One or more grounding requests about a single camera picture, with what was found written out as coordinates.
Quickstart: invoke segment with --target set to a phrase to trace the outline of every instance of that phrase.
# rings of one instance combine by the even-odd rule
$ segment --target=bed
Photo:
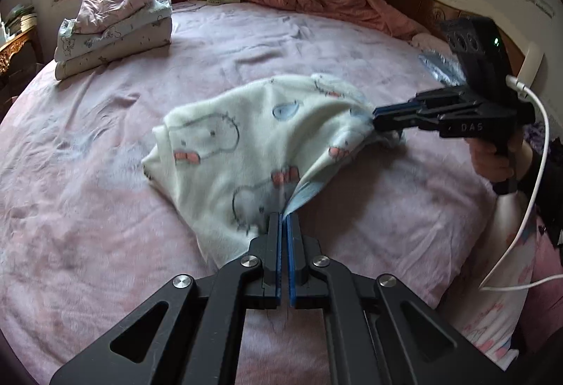
[[[388,0],[412,18],[462,12],[434,1],[412,14],[401,8],[411,1]],[[172,19],[168,47],[61,83],[48,64],[0,127],[0,329],[40,385],[170,278],[212,273],[141,168],[151,129],[173,107],[285,73],[335,75],[376,106],[440,86],[418,50],[351,23],[253,4],[181,6]],[[499,26],[513,68],[533,80],[524,53],[539,49]],[[352,272],[392,272],[436,307],[494,206],[463,141],[408,130],[399,149],[362,150],[299,219]],[[317,311],[247,314],[237,383],[328,377]]]

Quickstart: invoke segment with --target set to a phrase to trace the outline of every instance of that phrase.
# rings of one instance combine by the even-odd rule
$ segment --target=pillow
[[[415,49],[420,49],[420,51],[435,50],[446,58],[453,58],[454,60],[457,60],[457,57],[451,52],[448,43],[432,36],[431,34],[417,34],[416,36],[413,36],[409,44],[412,47],[415,47]]]

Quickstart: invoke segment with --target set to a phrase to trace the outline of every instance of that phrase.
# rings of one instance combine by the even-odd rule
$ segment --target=cartoon print
[[[71,56],[72,55],[72,49],[74,49],[74,39],[68,39],[68,38],[61,38],[61,40],[63,41],[63,53],[66,56]]]
[[[489,350],[493,345],[495,345],[495,341],[493,339],[489,339],[488,341],[483,342],[483,344],[476,346],[482,353],[485,353]]]
[[[509,337],[508,341],[506,341],[503,345],[501,345],[499,347],[499,349],[495,352],[495,357],[497,358],[497,360],[500,360],[501,358],[503,358],[503,356],[505,356],[508,351],[510,350],[510,344],[512,342],[512,338]]]
[[[473,331],[471,331],[470,333],[468,333],[468,335],[465,336],[465,338],[471,342],[473,345],[476,345],[476,342],[479,340],[479,338],[485,334],[485,332],[487,331],[486,328],[478,328],[478,329],[474,329]]]
[[[325,96],[330,96],[332,98],[344,99],[344,93],[336,91],[332,86],[315,81],[315,88]]]
[[[170,127],[176,164],[200,164],[205,158],[218,153],[233,152],[239,139],[237,124],[226,114],[205,115],[193,122]]]
[[[162,23],[162,20],[164,20],[164,17],[162,15],[159,15],[157,17],[157,20],[153,21],[152,25],[153,26],[160,26],[160,24]]]
[[[272,171],[257,185],[238,187],[233,193],[233,215],[238,228],[248,233],[252,227],[266,232],[268,215],[281,212],[300,180],[299,169],[289,166]]]
[[[276,120],[286,122],[295,116],[301,105],[303,105],[303,103],[298,100],[294,102],[283,102],[272,109],[272,115],[274,115]]]
[[[115,31],[115,26],[110,26],[108,29],[105,30],[105,32],[103,32],[103,38],[104,39],[109,39],[109,38],[120,38],[122,35],[119,31]]]
[[[344,129],[328,147],[328,156],[338,163],[350,156],[365,138],[366,136],[358,130]]]

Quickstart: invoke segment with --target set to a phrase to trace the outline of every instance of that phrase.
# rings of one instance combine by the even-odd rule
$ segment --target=person's arm
[[[539,173],[541,157],[523,142],[523,132],[515,133],[508,142],[508,148],[516,156],[516,178],[518,189],[528,199],[534,189]],[[493,144],[479,139],[466,139],[471,152],[471,163],[477,174],[491,182],[502,182],[512,177],[514,170],[508,158],[495,155]],[[547,228],[550,240],[558,245],[560,231],[563,229],[563,169],[547,161],[543,172],[536,206]]]
[[[531,150],[531,162],[524,177],[518,182],[518,189],[528,199],[536,184],[542,158]],[[560,231],[563,229],[563,169],[547,160],[539,186],[536,206],[545,223],[548,235],[554,246],[558,245]]]

